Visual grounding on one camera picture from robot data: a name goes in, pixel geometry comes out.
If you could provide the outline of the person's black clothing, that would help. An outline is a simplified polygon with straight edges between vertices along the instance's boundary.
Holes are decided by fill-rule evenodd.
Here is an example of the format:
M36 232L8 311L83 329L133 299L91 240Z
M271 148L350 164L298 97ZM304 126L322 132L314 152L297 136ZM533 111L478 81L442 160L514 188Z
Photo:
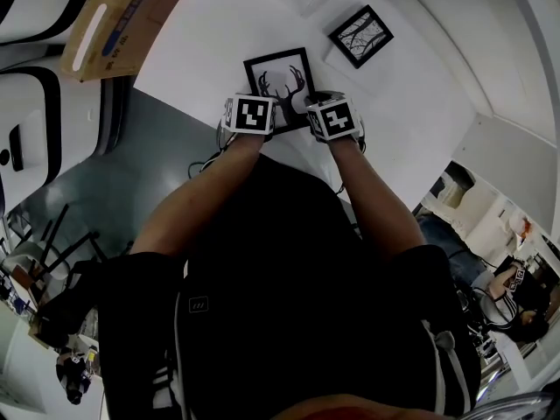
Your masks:
M39 315L60 343L97 310L111 420L270 420L335 395L458 417L479 390L446 253L385 258L325 182L267 157L186 255L75 268Z

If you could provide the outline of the brown cardboard box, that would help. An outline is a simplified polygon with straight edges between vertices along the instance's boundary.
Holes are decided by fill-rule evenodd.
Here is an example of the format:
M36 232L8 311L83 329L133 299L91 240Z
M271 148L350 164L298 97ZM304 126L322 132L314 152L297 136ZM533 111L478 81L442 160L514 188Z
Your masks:
M179 0L87 0L62 53L77 81L138 74Z

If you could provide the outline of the white and black mobile robot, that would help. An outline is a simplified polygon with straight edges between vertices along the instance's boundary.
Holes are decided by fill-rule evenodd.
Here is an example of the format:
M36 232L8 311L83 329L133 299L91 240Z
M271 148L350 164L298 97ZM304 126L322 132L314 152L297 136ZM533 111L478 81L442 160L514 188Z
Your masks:
M0 46L64 43L87 0L0 0Z
M127 85L80 82L56 59L0 71L0 216L115 145Z

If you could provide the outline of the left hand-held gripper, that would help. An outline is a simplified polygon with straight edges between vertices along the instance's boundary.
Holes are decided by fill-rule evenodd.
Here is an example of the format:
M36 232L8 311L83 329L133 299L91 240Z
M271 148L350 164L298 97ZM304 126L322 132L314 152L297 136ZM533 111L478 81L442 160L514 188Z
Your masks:
M276 125L276 100L271 97L235 94L226 99L216 130L218 147L228 147L241 137L269 141Z

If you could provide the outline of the deer picture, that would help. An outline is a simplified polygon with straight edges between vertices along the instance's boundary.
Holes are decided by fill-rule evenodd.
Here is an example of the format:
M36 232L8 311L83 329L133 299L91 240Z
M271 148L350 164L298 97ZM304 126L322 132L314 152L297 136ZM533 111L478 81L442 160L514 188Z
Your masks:
M275 101L274 134L309 127L305 99L316 94L304 47L243 62L251 94Z

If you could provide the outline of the white chair with black legs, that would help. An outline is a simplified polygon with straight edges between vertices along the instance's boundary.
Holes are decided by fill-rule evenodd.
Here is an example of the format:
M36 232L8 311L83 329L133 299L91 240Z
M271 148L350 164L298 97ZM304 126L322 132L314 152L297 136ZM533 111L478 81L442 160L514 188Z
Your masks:
M94 251L93 260L103 262L106 255L97 243L99 234L87 232L79 240L64 249L57 249L54 240L60 231L70 206L65 204L55 220L49 220L37 241L33 239L31 223L21 211L15 210L3 219L4 236L0 237L0 267L12 274L16 270L24 272L35 284L39 281L57 280L71 282L72 270L68 263L70 256L84 245Z

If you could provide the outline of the person's left forearm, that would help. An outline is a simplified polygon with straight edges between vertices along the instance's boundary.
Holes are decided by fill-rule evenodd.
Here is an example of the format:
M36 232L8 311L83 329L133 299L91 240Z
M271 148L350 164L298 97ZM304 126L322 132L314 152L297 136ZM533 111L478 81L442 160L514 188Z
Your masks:
M198 236L249 177L263 144L263 136L237 136L207 169L157 205L143 224L130 253L190 254Z

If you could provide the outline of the person's right forearm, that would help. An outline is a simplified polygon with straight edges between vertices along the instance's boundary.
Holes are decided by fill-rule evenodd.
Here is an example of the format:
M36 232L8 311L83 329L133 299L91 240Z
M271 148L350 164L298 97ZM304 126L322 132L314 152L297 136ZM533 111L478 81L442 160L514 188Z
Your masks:
M362 238L384 258L423 246L424 236L412 212L377 174L351 137L329 143L350 199Z

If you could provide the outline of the small black branch picture frame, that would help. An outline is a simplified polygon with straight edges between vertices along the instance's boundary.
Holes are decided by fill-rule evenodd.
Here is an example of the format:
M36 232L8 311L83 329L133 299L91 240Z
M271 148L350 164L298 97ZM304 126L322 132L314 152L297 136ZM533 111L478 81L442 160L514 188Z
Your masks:
M328 38L355 69L360 69L394 35L373 8L365 5L332 31Z

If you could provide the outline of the white desk with drawers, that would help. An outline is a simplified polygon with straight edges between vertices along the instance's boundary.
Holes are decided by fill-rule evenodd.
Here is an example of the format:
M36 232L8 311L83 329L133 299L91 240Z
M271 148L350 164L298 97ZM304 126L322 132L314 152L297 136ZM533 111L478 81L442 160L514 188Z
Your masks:
M355 69L328 35L365 5L394 38ZM179 0L136 87L216 126L245 60L297 47L407 206L455 160L560 229L560 0Z

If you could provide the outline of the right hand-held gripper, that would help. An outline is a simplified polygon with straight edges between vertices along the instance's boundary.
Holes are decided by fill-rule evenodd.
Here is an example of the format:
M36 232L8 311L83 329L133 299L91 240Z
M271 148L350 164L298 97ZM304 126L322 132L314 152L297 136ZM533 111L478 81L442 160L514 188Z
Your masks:
M366 150L365 125L352 99L336 91L317 92L304 98L311 133L316 140L329 143L351 137L361 151Z

